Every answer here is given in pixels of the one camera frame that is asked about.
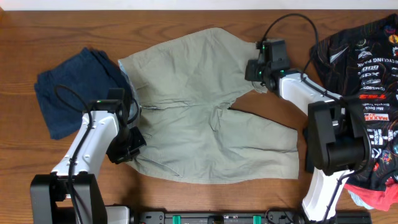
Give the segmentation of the khaki beige shorts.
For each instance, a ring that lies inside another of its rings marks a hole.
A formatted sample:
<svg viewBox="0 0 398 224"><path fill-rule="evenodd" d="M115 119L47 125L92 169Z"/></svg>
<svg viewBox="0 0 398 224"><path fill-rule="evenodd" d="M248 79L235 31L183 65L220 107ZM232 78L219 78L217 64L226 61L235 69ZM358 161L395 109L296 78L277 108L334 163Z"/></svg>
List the khaki beige shorts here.
<svg viewBox="0 0 398 224"><path fill-rule="evenodd" d="M129 165L139 173L193 184L297 179L297 132L232 110L266 88L245 80L255 45L211 28L119 60L141 106L146 145Z"/></svg>

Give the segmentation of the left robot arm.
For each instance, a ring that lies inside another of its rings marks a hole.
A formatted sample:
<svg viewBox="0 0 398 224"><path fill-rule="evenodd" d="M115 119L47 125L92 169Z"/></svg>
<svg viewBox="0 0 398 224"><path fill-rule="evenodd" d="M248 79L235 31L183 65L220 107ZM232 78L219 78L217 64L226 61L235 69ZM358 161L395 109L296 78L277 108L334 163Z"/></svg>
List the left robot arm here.
<svg viewBox="0 0 398 224"><path fill-rule="evenodd" d="M133 160L146 142L129 128L123 100L92 101L63 159L30 184L34 223L134 223L126 205L104 204L97 182L104 158L114 164Z"/></svg>

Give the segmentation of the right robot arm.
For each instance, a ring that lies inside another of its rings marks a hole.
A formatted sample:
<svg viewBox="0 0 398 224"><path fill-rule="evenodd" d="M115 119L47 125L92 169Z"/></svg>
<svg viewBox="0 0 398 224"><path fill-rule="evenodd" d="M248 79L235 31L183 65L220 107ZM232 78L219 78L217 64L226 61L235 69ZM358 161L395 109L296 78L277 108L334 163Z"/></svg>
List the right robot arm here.
<svg viewBox="0 0 398 224"><path fill-rule="evenodd" d="M305 129L307 165L313 167L308 193L297 212L267 212L268 223L371 223L368 212L338 212L336 203L346 181L370 161L361 102L342 97L313 82L285 61L249 60L245 79L259 82L308 116Z"/></svg>

